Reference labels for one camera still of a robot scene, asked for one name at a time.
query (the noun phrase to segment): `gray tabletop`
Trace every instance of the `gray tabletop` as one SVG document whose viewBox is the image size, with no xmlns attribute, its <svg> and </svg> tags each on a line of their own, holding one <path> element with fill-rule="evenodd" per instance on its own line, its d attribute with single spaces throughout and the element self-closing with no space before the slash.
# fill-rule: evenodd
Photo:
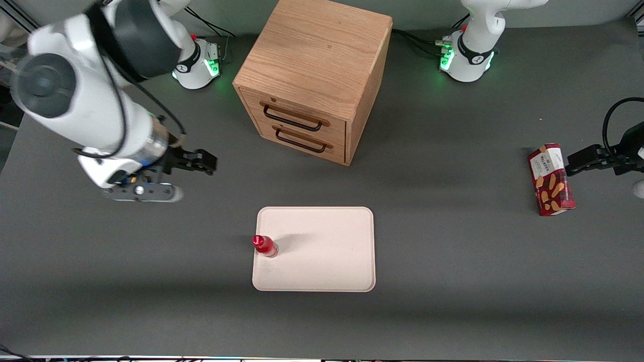
<svg viewBox="0 0 644 362">
<path fill-rule="evenodd" d="M 438 36 L 444 32 L 426 34 Z M 263 140 L 223 77 L 145 83 L 214 176 L 177 171 L 177 204 L 112 202 L 71 142 L 26 119 L 0 178 L 0 341 L 24 354 L 362 359 L 644 359 L 641 175 L 571 179 L 578 208 L 536 213 L 526 155 L 599 143 L 615 101 L 641 95 L 630 21 L 512 29 L 481 80 L 459 84 L 394 36 L 350 167 Z M 157 111 L 135 91 L 135 100 Z M 641 121 L 624 105 L 617 141 Z M 363 205 L 375 215 L 369 293 L 259 292 L 257 212 Z"/>
</svg>

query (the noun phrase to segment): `green indicator light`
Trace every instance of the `green indicator light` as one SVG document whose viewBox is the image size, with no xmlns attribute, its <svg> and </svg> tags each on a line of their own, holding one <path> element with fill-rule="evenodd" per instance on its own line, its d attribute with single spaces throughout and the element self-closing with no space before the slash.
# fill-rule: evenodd
<svg viewBox="0 0 644 362">
<path fill-rule="evenodd" d="M 440 62 L 440 67 L 443 70 L 448 70 L 450 68 L 451 61 L 452 61 L 452 59 L 454 59 L 454 51 L 450 49 L 450 52 L 447 53 L 446 55 L 447 56 L 445 57 L 445 55 L 444 55 L 444 57 L 447 58 L 447 59 L 443 59 L 443 61 Z"/>
<path fill-rule="evenodd" d="M 494 52 L 492 52 L 492 54 L 490 54 L 489 60 L 488 60 L 488 65 L 485 66 L 485 70 L 488 70 L 489 66 L 492 65 L 492 58 L 494 58 Z"/>
<path fill-rule="evenodd" d="M 209 61 L 208 59 L 204 59 L 204 63 L 212 77 L 219 75 L 219 64 L 216 61 Z"/>
</svg>

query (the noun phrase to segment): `cabinet top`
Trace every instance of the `cabinet top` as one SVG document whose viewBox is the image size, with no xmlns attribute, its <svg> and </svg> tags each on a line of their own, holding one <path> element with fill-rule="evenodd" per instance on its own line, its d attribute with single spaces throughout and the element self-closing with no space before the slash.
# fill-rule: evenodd
<svg viewBox="0 0 644 362">
<path fill-rule="evenodd" d="M 349 120 L 392 18 L 327 0 L 280 0 L 234 84 Z"/>
</svg>

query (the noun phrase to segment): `wood grain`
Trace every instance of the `wood grain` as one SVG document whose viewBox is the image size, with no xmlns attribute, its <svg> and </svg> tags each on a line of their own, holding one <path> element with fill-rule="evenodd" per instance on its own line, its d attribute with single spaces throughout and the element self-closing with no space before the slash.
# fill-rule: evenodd
<svg viewBox="0 0 644 362">
<path fill-rule="evenodd" d="M 374 106 L 375 98 L 380 90 L 380 84 L 383 81 L 384 62 L 387 58 L 387 50 L 389 48 L 389 38 L 391 36 L 392 28 L 389 27 L 384 35 L 384 42 L 382 48 L 379 50 L 378 58 L 375 60 L 369 81 L 363 90 L 362 99 L 358 104 L 355 111 L 353 122 L 349 123 L 346 129 L 346 164 L 350 165 L 353 161 L 355 150 L 358 147 L 358 142 L 363 134 L 366 126 L 366 121 L 371 114 L 371 109 Z"/>
<path fill-rule="evenodd" d="M 233 80 L 260 135 L 348 166 L 382 82 L 392 18 L 328 0 L 280 0 Z M 270 114 L 315 127 L 309 131 Z M 315 153 L 274 128 L 328 144 Z"/>
<path fill-rule="evenodd" d="M 339 145 L 339 144 L 336 144 L 335 142 L 321 140 L 318 138 L 311 137 L 309 135 L 304 135 L 302 134 L 302 132 L 296 131 L 293 128 L 282 126 L 280 124 L 277 124 L 277 122 L 275 123 L 260 122 L 258 125 L 261 129 L 261 136 L 267 140 L 277 142 L 278 144 L 290 147 L 292 149 L 296 149 L 298 151 L 308 153 L 309 155 L 321 157 L 338 164 L 342 164 L 342 165 L 345 164 L 344 144 Z M 327 145 L 327 148 L 322 153 L 315 153 L 307 149 L 289 144 L 287 142 L 283 142 L 281 140 L 278 140 L 277 137 L 275 136 L 275 131 L 277 129 L 281 130 L 281 133 L 282 133 L 281 136 L 284 138 L 299 142 L 301 144 L 304 144 L 306 146 L 313 147 L 313 148 L 320 148 L 321 145 L 325 144 Z"/>
<path fill-rule="evenodd" d="M 391 24 L 332 1 L 280 0 L 234 83 L 350 121 Z"/>
<path fill-rule="evenodd" d="M 323 125 L 320 127 L 319 131 L 313 132 L 313 131 L 307 131 L 305 129 L 298 129 L 298 131 L 300 133 L 303 133 L 305 135 L 311 136 L 319 140 L 326 140 L 327 142 L 332 141 L 338 146 L 344 148 L 346 122 L 336 120 L 336 119 L 328 120 L 328 119 L 323 119 L 322 117 L 315 117 L 311 115 L 312 112 L 309 112 L 306 109 L 302 109 L 302 108 L 300 108 L 299 110 L 297 109 L 294 110 L 291 108 L 289 110 L 288 108 L 284 107 L 284 102 L 279 102 L 278 104 L 277 100 L 275 102 L 271 100 L 272 97 L 269 97 L 268 95 L 263 95 L 256 91 L 242 88 L 240 92 L 243 95 L 243 98 L 246 104 L 246 110 L 251 114 L 251 117 L 253 118 L 253 122 L 255 122 L 255 124 L 259 124 L 260 122 L 265 122 L 269 124 L 281 124 L 282 126 L 286 126 L 284 123 L 280 123 L 279 121 L 272 120 L 264 115 L 264 107 L 262 104 L 268 104 L 269 106 L 274 105 L 274 107 L 271 108 L 270 110 L 270 114 L 272 115 L 283 117 L 310 127 L 315 127 L 317 126 L 318 121 L 322 121 Z M 282 109 L 287 111 L 288 114 L 279 111 Z"/>
</svg>

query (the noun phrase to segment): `white tray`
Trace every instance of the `white tray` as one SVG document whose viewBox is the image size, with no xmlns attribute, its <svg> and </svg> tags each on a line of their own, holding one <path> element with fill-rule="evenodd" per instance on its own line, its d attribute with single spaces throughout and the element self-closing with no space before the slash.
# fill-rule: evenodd
<svg viewBox="0 0 644 362">
<path fill-rule="evenodd" d="M 264 207 L 258 235 L 278 245 L 255 252 L 260 291 L 368 292 L 375 285 L 374 214 L 366 207 Z"/>
</svg>

